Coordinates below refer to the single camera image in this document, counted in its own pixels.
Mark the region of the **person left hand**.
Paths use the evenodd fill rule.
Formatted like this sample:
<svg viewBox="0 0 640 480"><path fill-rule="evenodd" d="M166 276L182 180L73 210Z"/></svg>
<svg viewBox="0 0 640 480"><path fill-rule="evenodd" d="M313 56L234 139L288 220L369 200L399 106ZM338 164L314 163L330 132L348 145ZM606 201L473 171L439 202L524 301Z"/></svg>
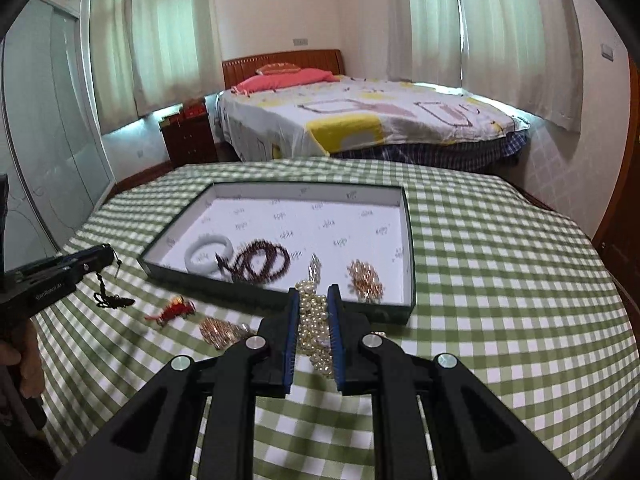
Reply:
<svg viewBox="0 0 640 480"><path fill-rule="evenodd" d="M17 365L20 369L20 391L26 399L41 396L46 386L38 347L38 334L32 320L20 326L1 339L1 364Z"/></svg>

